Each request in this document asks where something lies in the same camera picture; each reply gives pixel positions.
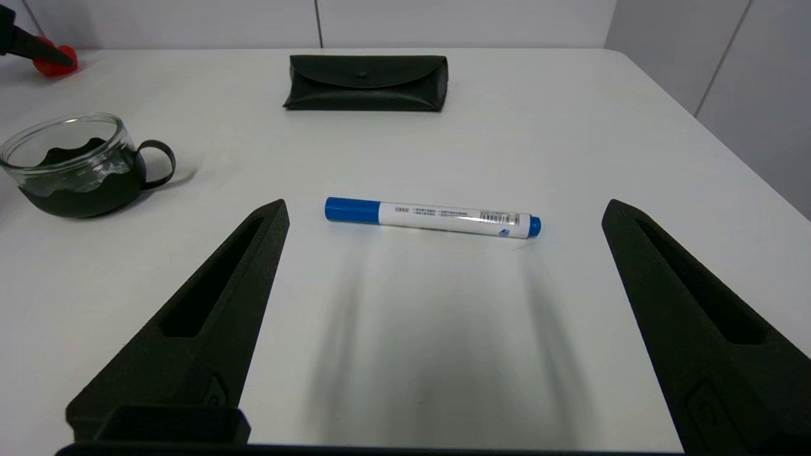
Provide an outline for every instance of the glass mug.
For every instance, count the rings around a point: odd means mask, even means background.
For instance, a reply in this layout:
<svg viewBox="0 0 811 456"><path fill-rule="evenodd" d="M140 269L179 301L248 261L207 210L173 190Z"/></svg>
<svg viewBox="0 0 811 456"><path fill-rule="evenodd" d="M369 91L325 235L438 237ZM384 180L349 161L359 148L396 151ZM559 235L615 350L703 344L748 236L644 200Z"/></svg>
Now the glass mug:
<svg viewBox="0 0 811 456"><path fill-rule="evenodd" d="M140 151L157 148L172 170L146 181ZM0 166L39 209L60 217L93 217L135 200L142 190L169 182L176 162L172 149L157 140L138 148L120 118L79 114L40 123L0 146Z"/></svg>

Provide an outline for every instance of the black leather pouch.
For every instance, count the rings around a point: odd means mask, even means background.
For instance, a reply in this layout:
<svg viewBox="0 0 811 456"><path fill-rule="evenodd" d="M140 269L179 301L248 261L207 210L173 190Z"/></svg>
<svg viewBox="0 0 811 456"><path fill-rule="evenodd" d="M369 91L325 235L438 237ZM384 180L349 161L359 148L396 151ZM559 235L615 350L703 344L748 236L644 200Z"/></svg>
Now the black leather pouch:
<svg viewBox="0 0 811 456"><path fill-rule="evenodd" d="M289 110L441 111L440 55L291 55Z"/></svg>

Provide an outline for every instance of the blue cap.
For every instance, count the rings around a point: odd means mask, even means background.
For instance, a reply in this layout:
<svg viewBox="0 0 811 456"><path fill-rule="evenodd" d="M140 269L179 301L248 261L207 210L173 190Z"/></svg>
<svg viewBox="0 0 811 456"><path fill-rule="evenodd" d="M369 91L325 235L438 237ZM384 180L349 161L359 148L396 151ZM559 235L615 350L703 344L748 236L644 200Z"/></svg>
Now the blue cap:
<svg viewBox="0 0 811 456"><path fill-rule="evenodd" d="M541 219L530 215L530 237L534 238L541 233Z"/></svg>
<svg viewBox="0 0 811 456"><path fill-rule="evenodd" d="M379 201L351 200L330 196L324 204L324 215L335 222L380 223Z"/></svg>

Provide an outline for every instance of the cup handle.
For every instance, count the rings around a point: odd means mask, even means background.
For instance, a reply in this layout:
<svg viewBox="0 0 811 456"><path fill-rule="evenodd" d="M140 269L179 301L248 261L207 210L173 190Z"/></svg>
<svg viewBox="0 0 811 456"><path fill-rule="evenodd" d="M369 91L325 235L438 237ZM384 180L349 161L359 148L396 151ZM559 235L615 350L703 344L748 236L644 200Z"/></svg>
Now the cup handle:
<svg viewBox="0 0 811 456"><path fill-rule="evenodd" d="M161 152L165 153L166 156L169 158L169 161L172 162L172 170L166 176L158 180L145 182L144 185L141 186L141 190L149 190L150 188L159 187L169 182L169 180L172 179L172 176L174 176L174 169L178 166L178 163L174 159L174 152L172 152L172 149L166 144L160 142L159 140L145 140L143 143L141 143L140 146L138 146L138 150L136 150L135 152L140 153L141 149L147 147L156 148Z"/></svg>

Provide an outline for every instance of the blue marker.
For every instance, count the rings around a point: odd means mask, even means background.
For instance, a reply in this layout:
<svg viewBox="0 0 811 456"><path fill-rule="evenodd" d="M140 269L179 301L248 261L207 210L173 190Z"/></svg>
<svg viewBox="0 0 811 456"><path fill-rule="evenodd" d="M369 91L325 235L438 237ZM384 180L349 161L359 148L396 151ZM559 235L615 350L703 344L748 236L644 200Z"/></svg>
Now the blue marker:
<svg viewBox="0 0 811 456"><path fill-rule="evenodd" d="M335 222L411 226L505 238L526 239L541 232L541 219L528 213L350 200L334 196L327 198L324 214Z"/></svg>

